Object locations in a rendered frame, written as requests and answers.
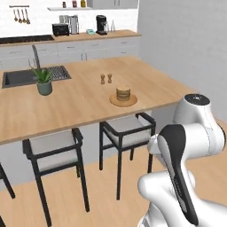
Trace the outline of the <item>grey base cupboard run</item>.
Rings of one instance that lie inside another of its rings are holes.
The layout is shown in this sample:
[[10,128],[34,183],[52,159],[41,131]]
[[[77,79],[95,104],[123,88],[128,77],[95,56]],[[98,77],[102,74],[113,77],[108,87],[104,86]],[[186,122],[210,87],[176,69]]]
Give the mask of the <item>grey base cupboard run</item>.
[[[106,38],[91,41],[36,44],[41,66],[90,59],[136,56],[139,36]],[[0,47],[0,69],[35,66],[31,45]]]

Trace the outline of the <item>black coffee machine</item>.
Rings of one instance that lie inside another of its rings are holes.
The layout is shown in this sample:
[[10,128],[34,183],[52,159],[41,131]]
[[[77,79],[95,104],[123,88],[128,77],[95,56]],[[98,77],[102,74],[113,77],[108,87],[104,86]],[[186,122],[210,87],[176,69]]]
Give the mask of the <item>black coffee machine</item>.
[[106,32],[106,16],[104,15],[97,15],[96,16],[96,21],[97,21],[97,31],[96,33],[99,35],[107,35]]

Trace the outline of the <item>round wooden plate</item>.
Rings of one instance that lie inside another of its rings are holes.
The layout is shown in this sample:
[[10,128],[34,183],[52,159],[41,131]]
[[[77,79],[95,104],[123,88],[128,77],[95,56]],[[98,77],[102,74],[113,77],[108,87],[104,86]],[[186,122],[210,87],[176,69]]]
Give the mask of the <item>round wooden plate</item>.
[[111,104],[119,107],[133,106],[137,102],[137,96],[131,94],[129,100],[119,100],[115,94],[112,94],[109,97],[109,101]]

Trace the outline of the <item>stack of pancakes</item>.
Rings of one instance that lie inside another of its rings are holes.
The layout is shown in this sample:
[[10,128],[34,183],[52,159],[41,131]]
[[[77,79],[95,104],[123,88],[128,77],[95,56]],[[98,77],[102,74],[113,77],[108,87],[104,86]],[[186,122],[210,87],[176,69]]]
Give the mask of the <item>stack of pancakes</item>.
[[116,87],[116,97],[120,101],[128,101],[130,99],[130,87],[127,85],[118,85]]

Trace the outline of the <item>silver canister set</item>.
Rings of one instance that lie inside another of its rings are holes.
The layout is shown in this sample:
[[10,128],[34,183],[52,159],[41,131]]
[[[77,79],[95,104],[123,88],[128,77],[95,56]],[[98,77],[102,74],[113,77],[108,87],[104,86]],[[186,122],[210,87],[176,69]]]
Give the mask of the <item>silver canister set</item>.
[[68,16],[68,15],[60,15],[59,22],[63,24],[67,24],[69,27],[69,33],[71,35],[78,35],[79,34],[79,21],[78,16]]

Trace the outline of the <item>grey sink tap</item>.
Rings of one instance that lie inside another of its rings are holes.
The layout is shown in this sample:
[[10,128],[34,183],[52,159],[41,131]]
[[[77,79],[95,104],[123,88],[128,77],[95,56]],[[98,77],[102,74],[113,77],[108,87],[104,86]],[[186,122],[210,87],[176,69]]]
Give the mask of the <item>grey sink tap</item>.
[[39,61],[37,49],[36,49],[36,47],[35,47],[34,44],[32,45],[32,49],[33,49],[33,52],[34,52],[34,55],[35,55],[35,64],[36,64],[36,68],[37,68],[38,70],[40,70],[40,69],[41,69],[40,61]]

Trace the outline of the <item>black toaster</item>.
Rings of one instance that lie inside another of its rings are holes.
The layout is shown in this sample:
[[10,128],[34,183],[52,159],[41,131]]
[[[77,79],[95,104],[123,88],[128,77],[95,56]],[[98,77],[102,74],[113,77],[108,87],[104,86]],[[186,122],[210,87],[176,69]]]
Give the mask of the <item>black toaster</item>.
[[69,28],[67,24],[53,24],[52,33],[55,36],[69,35]]

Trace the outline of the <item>green potted plant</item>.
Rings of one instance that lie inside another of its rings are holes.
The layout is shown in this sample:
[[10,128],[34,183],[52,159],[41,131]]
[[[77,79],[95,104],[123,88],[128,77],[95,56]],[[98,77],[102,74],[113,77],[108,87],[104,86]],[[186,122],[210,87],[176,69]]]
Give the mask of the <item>green potted plant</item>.
[[52,93],[51,76],[53,71],[47,68],[41,68],[39,62],[36,62],[36,67],[31,67],[36,77],[36,86],[38,92],[42,96],[48,96]]

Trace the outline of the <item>white wall shelf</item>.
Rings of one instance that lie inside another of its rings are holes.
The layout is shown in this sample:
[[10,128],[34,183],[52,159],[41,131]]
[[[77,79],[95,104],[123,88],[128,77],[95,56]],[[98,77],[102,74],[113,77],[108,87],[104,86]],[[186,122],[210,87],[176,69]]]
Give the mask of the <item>white wall shelf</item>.
[[47,7],[47,10],[51,12],[59,12],[59,11],[88,11],[93,10],[91,7]]

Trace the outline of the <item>black hob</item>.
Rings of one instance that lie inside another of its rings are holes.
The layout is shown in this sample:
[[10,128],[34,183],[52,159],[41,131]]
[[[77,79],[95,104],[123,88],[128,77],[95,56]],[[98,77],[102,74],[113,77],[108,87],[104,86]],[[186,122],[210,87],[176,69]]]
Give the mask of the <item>black hob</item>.
[[7,43],[31,43],[42,41],[53,41],[54,38],[51,35],[29,35],[29,36],[15,36],[0,38],[0,44]]

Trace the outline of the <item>dark kitchen sink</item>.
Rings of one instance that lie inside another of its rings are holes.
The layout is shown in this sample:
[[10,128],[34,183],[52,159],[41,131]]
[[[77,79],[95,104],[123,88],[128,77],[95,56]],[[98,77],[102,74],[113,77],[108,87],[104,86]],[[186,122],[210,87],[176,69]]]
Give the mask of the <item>dark kitchen sink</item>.
[[[53,81],[67,80],[71,76],[63,66],[46,67],[47,72],[51,72],[51,79]],[[4,72],[2,88],[11,88],[17,86],[24,86],[34,84],[37,82],[37,77],[32,69]]]

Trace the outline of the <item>grey wall cupboard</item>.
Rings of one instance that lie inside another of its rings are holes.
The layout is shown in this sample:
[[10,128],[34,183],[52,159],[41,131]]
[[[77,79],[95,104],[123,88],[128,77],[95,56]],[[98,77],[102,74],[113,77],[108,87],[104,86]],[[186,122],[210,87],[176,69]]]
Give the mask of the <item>grey wall cupboard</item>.
[[136,9],[138,0],[86,0],[87,6],[94,10]]

